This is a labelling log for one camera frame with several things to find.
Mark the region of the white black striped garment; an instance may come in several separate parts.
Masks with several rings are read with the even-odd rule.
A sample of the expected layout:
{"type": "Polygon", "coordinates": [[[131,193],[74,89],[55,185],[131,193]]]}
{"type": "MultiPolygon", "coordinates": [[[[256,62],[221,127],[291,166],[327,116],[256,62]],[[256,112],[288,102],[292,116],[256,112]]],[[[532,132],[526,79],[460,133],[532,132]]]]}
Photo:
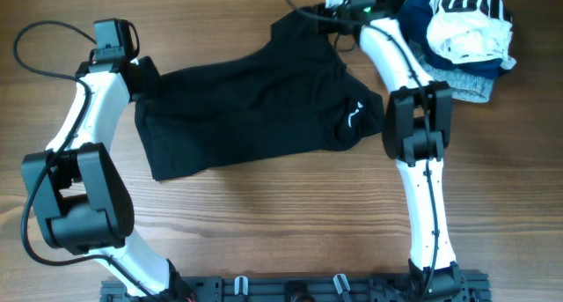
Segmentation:
{"type": "Polygon", "coordinates": [[[513,18],[503,0],[429,0],[429,6],[427,40],[435,54],[454,64],[499,60],[502,69],[514,68],[513,18]]]}

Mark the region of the navy blue garment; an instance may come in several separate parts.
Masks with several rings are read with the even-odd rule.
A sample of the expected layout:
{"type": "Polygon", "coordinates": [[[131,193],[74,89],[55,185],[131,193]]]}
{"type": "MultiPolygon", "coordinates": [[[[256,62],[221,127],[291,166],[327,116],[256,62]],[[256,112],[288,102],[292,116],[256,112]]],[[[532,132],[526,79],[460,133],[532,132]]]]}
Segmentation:
{"type": "Polygon", "coordinates": [[[497,79],[509,73],[509,70],[501,67],[501,59],[454,64],[451,60],[436,54],[430,48],[427,39],[428,25],[434,16],[429,3],[430,0],[405,0],[398,10],[401,32],[413,52],[415,52],[415,48],[420,50],[420,63],[425,61],[434,69],[443,71],[461,70],[474,76],[489,79],[497,79]]]}

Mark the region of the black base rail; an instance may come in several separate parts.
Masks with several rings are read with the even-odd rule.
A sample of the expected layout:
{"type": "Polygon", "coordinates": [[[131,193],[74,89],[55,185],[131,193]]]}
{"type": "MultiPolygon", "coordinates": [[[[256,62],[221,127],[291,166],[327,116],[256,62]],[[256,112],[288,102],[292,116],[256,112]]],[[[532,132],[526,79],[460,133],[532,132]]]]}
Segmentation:
{"type": "Polygon", "coordinates": [[[283,301],[444,301],[491,302],[488,275],[463,272],[456,267],[434,273],[427,293],[424,281],[408,274],[374,274],[349,277],[277,277],[249,278],[238,276],[185,277],[179,292],[158,293],[154,301],[210,302],[283,302],[283,301]]]}

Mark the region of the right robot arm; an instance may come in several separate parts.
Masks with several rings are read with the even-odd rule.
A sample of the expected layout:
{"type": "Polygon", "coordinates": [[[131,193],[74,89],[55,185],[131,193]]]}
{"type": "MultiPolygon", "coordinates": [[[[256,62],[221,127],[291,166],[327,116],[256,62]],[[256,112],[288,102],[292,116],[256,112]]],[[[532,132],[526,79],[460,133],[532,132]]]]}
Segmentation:
{"type": "Polygon", "coordinates": [[[382,139],[406,193],[411,249],[405,274],[374,275],[373,301],[466,301],[469,290],[450,243],[442,189],[450,140],[448,86],[422,69],[399,22],[378,0],[325,0],[318,15],[352,34],[390,93],[382,139]]]}

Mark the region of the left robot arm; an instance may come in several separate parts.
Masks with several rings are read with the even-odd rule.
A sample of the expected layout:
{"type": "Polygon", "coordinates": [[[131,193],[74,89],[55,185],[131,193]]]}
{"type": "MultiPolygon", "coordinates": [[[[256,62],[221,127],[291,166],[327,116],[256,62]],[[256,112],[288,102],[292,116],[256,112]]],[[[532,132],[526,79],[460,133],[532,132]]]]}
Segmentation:
{"type": "Polygon", "coordinates": [[[26,155],[21,165],[28,193],[23,248],[52,267],[97,261],[123,282],[131,300],[177,301],[181,279],[135,230],[132,199],[109,155],[121,114],[143,79],[138,33],[117,18],[96,21],[94,32],[96,47],[66,77],[77,92],[65,122],[43,152],[26,155]]]}

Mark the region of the black t-shirt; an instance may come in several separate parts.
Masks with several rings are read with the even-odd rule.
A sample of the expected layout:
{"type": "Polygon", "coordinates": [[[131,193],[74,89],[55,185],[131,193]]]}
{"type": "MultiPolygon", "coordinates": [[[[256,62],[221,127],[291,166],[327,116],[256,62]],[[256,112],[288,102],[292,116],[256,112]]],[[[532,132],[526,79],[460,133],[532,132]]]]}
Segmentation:
{"type": "Polygon", "coordinates": [[[383,127],[382,97],[348,73],[328,37],[291,12],[258,51],[160,74],[146,85],[135,125],[154,180],[316,150],[345,151],[383,127]]]}

